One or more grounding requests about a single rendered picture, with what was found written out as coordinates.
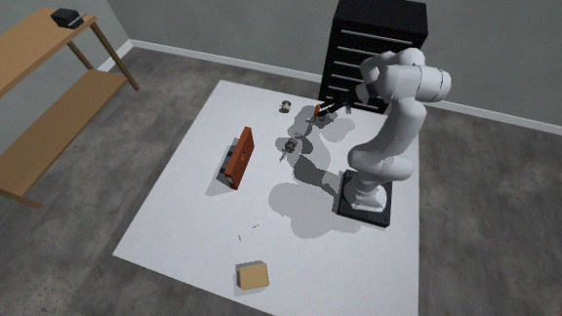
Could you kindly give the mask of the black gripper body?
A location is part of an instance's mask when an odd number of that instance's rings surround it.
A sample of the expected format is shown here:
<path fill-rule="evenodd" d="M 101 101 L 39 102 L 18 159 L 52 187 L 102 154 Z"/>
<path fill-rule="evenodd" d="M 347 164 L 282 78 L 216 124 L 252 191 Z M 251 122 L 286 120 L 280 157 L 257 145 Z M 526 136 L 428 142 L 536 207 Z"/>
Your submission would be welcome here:
<path fill-rule="evenodd" d="M 347 91 L 346 96 L 344 96 L 344 99 L 342 99 L 340 102 L 342 102 L 343 100 L 346 100 L 350 104 L 354 104 L 355 102 L 359 101 L 355 89 Z"/>

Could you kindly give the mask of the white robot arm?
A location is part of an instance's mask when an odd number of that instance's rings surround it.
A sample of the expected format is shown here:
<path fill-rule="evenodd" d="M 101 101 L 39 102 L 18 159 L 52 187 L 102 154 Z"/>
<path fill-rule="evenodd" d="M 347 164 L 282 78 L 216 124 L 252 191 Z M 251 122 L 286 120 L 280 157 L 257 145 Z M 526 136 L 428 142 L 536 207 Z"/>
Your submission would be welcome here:
<path fill-rule="evenodd" d="M 413 161 L 402 153 L 422 127 L 427 112 L 421 101 L 441 101 L 451 89 L 450 74 L 426 66 L 424 61 L 419 49 L 408 48 L 397 54 L 388 51 L 360 64 L 365 83 L 356 86 L 358 98 L 367 104 L 370 97 L 380 95 L 384 103 L 391 102 L 391 111 L 377 137 L 348 152 L 349 167 L 358 171 L 343 190 L 352 209 L 381 213 L 386 204 L 381 184 L 413 174 Z"/>

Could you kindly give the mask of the brown cardboard box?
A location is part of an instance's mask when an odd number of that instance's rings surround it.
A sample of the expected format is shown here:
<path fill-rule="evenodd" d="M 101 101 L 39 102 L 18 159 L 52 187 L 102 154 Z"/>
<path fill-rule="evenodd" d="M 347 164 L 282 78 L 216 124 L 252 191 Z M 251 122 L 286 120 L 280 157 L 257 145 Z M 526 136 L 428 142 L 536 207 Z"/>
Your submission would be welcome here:
<path fill-rule="evenodd" d="M 256 288 L 257 286 L 266 286 L 268 283 L 268 275 L 266 263 L 240 267 L 241 290 Z M 267 278 L 266 278 L 267 275 Z"/>

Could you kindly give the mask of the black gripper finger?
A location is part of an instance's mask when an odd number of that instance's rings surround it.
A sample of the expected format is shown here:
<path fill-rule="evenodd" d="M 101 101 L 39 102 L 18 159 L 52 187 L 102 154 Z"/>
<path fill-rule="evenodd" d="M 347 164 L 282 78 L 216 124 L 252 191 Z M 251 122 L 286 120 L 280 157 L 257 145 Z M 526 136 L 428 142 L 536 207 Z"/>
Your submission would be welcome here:
<path fill-rule="evenodd" d="M 328 113 L 333 113 L 335 111 L 337 111 L 338 109 L 344 107 L 347 105 L 346 100 L 340 102 L 343 98 L 341 98 L 340 100 L 337 101 L 337 103 L 335 103 L 334 105 L 332 105 L 331 107 L 328 107 L 322 111 L 317 112 L 318 117 L 324 116 Z"/>
<path fill-rule="evenodd" d="M 346 96 L 346 95 L 342 95 L 342 96 Z M 336 98 L 334 98 L 334 99 L 330 99 L 330 100 L 328 100 L 328 101 L 326 101 L 326 102 L 324 102 L 324 103 L 319 104 L 319 106 L 320 106 L 320 108 L 322 109 L 322 108 L 327 107 L 327 106 L 329 106 L 329 105 L 333 105 L 334 103 L 337 103 L 337 101 L 338 101 L 339 99 L 341 99 L 342 96 L 336 97 Z"/>

